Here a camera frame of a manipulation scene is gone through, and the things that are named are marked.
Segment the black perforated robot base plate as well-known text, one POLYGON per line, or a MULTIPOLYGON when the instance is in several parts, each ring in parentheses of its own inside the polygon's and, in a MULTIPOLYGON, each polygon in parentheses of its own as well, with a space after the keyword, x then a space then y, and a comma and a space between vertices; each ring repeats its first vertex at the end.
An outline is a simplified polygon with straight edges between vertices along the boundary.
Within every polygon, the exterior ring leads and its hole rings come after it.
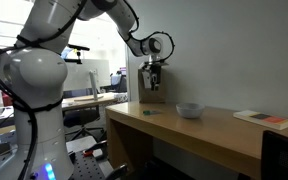
POLYGON ((71 151, 69 157, 74 166, 69 180, 105 180, 105 175, 93 156, 85 157, 82 151, 71 151))

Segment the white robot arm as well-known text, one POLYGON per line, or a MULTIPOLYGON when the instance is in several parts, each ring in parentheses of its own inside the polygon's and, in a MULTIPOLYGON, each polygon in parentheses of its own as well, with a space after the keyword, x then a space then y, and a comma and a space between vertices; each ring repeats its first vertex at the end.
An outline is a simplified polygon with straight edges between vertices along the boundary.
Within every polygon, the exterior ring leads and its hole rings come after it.
POLYGON ((76 20, 103 13, 133 55, 147 55, 150 85, 160 83, 165 63, 160 32, 136 39, 138 17, 127 0, 35 0, 16 43, 0 49, 0 90, 12 98, 17 149, 0 162, 0 180, 69 180, 74 164, 65 142, 63 84, 68 74, 61 53, 76 20))

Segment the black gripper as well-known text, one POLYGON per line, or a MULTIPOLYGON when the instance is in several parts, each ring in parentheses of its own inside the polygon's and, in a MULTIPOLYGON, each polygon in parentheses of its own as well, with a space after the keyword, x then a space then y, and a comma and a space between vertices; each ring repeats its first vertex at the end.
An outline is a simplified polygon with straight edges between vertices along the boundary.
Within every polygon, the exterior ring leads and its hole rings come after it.
POLYGON ((161 67, 157 65, 152 65, 150 68, 150 84, 151 84, 151 90, 158 91, 160 88, 160 81, 161 81, 161 67))

